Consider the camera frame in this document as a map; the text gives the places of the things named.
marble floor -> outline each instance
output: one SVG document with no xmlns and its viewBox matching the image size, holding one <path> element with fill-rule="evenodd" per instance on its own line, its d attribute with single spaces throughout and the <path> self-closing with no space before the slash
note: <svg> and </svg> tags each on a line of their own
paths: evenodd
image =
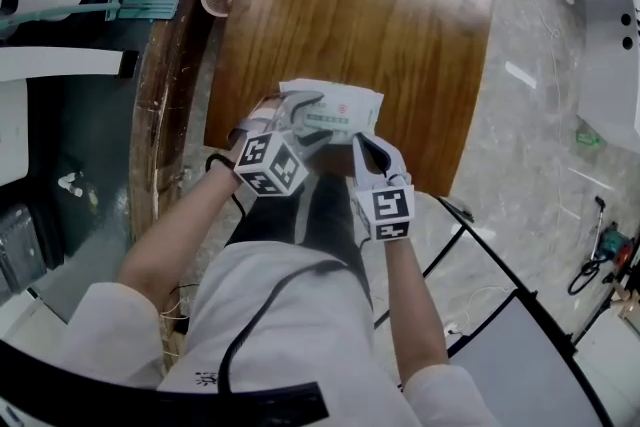
<svg viewBox="0 0 640 427">
<path fill-rule="evenodd" d="M 200 71 L 184 159 L 185 189 L 202 176 L 211 152 L 202 139 L 220 34 L 220 27 L 213 31 L 209 59 Z M 596 147 L 576 142 L 582 123 L 576 113 L 583 48 L 582 0 L 575 6 L 563 0 L 494 0 L 482 85 L 452 191 L 471 208 L 486 242 L 529 289 L 539 292 L 539 301 L 567 333 L 578 333 L 607 294 L 600 280 L 576 297 L 566 292 L 593 244 L 595 195 L 607 203 L 605 223 L 616 220 L 624 233 L 633 235 L 640 221 L 640 156 L 606 142 Z M 533 77 L 535 87 L 508 73 L 507 61 Z M 424 268 L 456 226 L 434 199 L 417 196 L 415 223 L 422 229 L 415 233 L 422 235 L 413 242 Z M 239 198 L 246 206 L 252 201 L 246 190 Z M 185 283 L 198 282 L 238 220 L 229 203 Z M 356 239 L 364 238 L 356 221 Z M 366 244 L 363 258 L 380 314 L 387 307 L 383 247 Z M 464 237 L 427 283 L 445 327 L 465 334 L 513 287 L 475 241 Z M 448 342 L 457 336 L 448 336 Z M 388 323 L 376 332 L 375 350 L 395 376 Z"/>
</svg>

package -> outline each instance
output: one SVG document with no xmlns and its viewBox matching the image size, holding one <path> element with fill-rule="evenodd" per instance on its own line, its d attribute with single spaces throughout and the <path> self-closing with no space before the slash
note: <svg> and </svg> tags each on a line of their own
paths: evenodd
<svg viewBox="0 0 640 427">
<path fill-rule="evenodd" d="M 384 95 L 371 89 L 313 79 L 280 82 L 280 91 L 318 91 L 325 96 L 305 109 L 309 128 L 333 131 L 331 144 L 351 144 L 358 132 L 375 132 Z"/>
</svg>

white shirt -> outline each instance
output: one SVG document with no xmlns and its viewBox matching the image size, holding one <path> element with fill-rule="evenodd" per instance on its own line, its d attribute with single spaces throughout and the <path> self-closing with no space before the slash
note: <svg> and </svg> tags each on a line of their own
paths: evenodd
<svg viewBox="0 0 640 427">
<path fill-rule="evenodd" d="M 159 317 L 138 292 L 91 286 L 63 337 L 59 366 L 78 374 L 164 391 L 216 393 L 222 357 L 287 274 L 329 255 L 279 242 L 233 244 L 209 265 L 191 311 L 185 354 L 162 371 Z M 317 382 L 329 418 L 316 425 L 497 425 L 471 376 L 438 365 L 404 393 L 376 364 L 373 316 L 348 271 L 306 273 L 289 283 L 231 363 L 234 392 Z"/>
</svg>

hand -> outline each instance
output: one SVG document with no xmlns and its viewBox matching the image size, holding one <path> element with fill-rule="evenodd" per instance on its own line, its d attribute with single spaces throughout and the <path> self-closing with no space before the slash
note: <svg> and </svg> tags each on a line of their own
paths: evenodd
<svg viewBox="0 0 640 427">
<path fill-rule="evenodd" d="M 330 130 L 310 129 L 302 122 L 304 108 L 322 98 L 324 95 L 316 91 L 288 91 L 263 98 L 249 117 L 229 133 L 232 155 L 238 158 L 242 145 L 238 148 L 237 143 L 248 132 L 280 132 L 298 158 L 308 160 L 333 136 Z"/>
</svg>

wire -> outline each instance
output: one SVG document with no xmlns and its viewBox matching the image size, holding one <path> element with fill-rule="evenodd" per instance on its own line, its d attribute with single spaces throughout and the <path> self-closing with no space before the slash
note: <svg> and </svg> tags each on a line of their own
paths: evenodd
<svg viewBox="0 0 640 427">
<path fill-rule="evenodd" d="M 199 285 L 200 283 L 189 283 L 188 285 L 179 285 L 176 288 L 174 288 L 169 295 L 173 294 L 176 290 L 180 290 L 181 288 L 197 287 Z"/>
<path fill-rule="evenodd" d="M 557 116 L 558 116 L 558 133 L 557 133 L 557 137 L 558 137 L 558 144 L 560 145 L 560 148 L 564 149 L 564 145 L 562 144 L 562 98 L 560 97 L 560 82 L 558 80 L 558 67 L 556 65 L 556 55 L 555 55 L 555 51 L 553 50 L 553 40 L 554 39 L 560 39 L 560 30 L 559 29 L 552 29 L 551 27 L 549 27 L 549 24 L 547 23 L 547 21 L 544 18 L 544 15 L 542 14 L 542 9 L 540 8 L 540 5 L 538 4 L 537 0 L 532 0 L 534 5 L 536 6 L 536 9 L 538 10 L 538 15 L 540 16 L 540 20 L 542 21 L 542 24 L 544 25 L 544 28 L 547 30 L 547 32 L 549 33 L 549 35 L 551 36 L 550 38 L 550 42 L 549 42 L 549 50 L 551 52 L 551 60 L 553 62 L 553 78 L 555 80 L 555 84 L 556 84 L 556 92 L 558 95 L 558 106 L 557 106 Z M 556 227 L 555 227 L 555 238 L 553 241 L 553 247 L 551 249 L 551 252 L 555 252 L 556 249 L 556 243 L 558 240 L 558 230 L 559 230 L 559 225 L 560 225 L 560 211 L 562 210 L 562 194 L 560 191 L 560 182 L 562 180 L 562 165 L 559 164 L 558 165 L 558 179 L 556 182 L 556 187 L 557 187 L 557 195 L 558 195 L 558 212 L 556 213 Z"/>
<path fill-rule="evenodd" d="M 371 240 L 371 237 L 367 237 L 362 242 L 360 242 L 360 246 L 359 246 L 360 252 L 362 252 L 362 248 L 364 247 L 365 243 L 369 242 L 370 240 Z"/>
<path fill-rule="evenodd" d="M 180 306 L 180 304 L 182 304 L 182 302 L 183 302 L 183 301 L 184 301 L 184 299 L 180 299 L 180 300 L 176 303 L 176 305 L 175 305 L 173 308 L 171 308 L 170 310 L 167 310 L 167 311 L 163 311 L 163 312 L 161 312 L 161 313 L 160 313 L 160 315 L 162 316 L 162 315 L 167 315 L 168 313 L 171 313 L 171 312 L 172 312 L 172 311 L 174 311 L 178 306 Z"/>
<path fill-rule="evenodd" d="M 578 272 L 576 277 L 573 278 L 573 281 L 569 284 L 569 287 L 567 288 L 567 293 L 569 295 L 577 295 L 580 292 L 582 292 L 585 288 L 587 288 L 587 285 L 591 283 L 598 275 L 598 272 L 600 272 L 601 263 L 602 262 L 600 261 L 589 260 L 582 267 L 580 267 L 580 271 Z M 576 283 L 578 283 L 578 280 L 580 278 L 583 278 L 583 281 L 582 283 L 580 283 L 579 287 L 575 288 L 575 285 Z"/>
<path fill-rule="evenodd" d="M 213 155 L 209 156 L 209 158 L 207 159 L 207 161 L 206 161 L 206 163 L 204 165 L 205 173 L 209 172 L 209 170 L 211 169 L 211 164 L 213 163 L 214 160 L 218 160 L 218 161 L 222 162 L 225 166 L 227 166 L 229 169 L 231 169 L 231 171 L 233 171 L 233 169 L 231 167 L 233 165 L 233 162 L 231 162 L 224 155 L 220 155 L 219 153 L 214 153 Z M 238 207 L 238 210 L 240 210 L 240 221 L 244 221 L 245 217 L 247 217 L 247 213 L 245 212 L 244 207 L 242 206 L 242 203 L 240 203 L 240 201 L 238 201 L 238 198 L 236 197 L 235 194 L 231 195 L 231 199 L 233 200 L 233 202 Z"/>
<path fill-rule="evenodd" d="M 240 333 L 234 338 L 231 342 L 231 345 L 227 348 L 222 358 L 222 362 L 220 363 L 220 369 L 218 370 L 218 394 L 221 396 L 231 395 L 231 383 L 229 380 L 231 362 L 236 355 L 236 353 L 240 350 L 240 348 L 247 341 L 247 338 L 256 327 L 256 324 L 260 321 L 260 319 L 264 316 L 267 310 L 271 307 L 273 302 L 276 300 L 280 292 L 289 284 L 291 281 L 296 279 L 298 276 L 305 274 L 307 272 L 313 272 L 314 274 L 325 275 L 330 272 L 348 270 L 348 267 L 336 260 L 322 260 L 318 263 L 314 263 L 312 265 L 307 265 L 302 269 L 298 269 L 297 271 L 292 272 L 291 274 L 286 275 L 282 278 L 276 286 L 273 287 L 269 297 L 264 302 L 264 304 L 260 307 L 258 312 L 251 318 L 249 323 L 240 331 Z"/>
<path fill-rule="evenodd" d="M 507 290 L 506 288 L 503 288 L 503 287 L 489 286 L 489 287 L 479 288 L 478 290 L 476 290 L 473 294 L 471 294 L 471 297 L 469 297 L 469 302 L 467 303 L 467 306 L 464 309 L 464 314 L 467 317 L 467 320 L 465 320 L 464 324 L 462 324 L 462 326 L 460 326 L 456 331 L 450 330 L 449 333 L 451 333 L 451 334 L 460 334 L 460 335 L 463 334 L 462 330 L 465 327 L 467 327 L 469 322 L 471 322 L 471 317 L 469 317 L 469 308 L 471 307 L 471 303 L 473 302 L 473 298 L 476 296 L 476 294 L 478 294 L 480 292 L 484 292 L 485 290 L 502 290 L 505 294 L 509 294 L 509 293 L 513 292 L 515 290 L 515 288 Z"/>
<path fill-rule="evenodd" d="M 187 320 L 189 318 L 188 315 L 183 316 L 183 317 L 169 317 L 168 315 L 160 315 L 163 319 L 167 319 L 167 320 Z"/>
</svg>

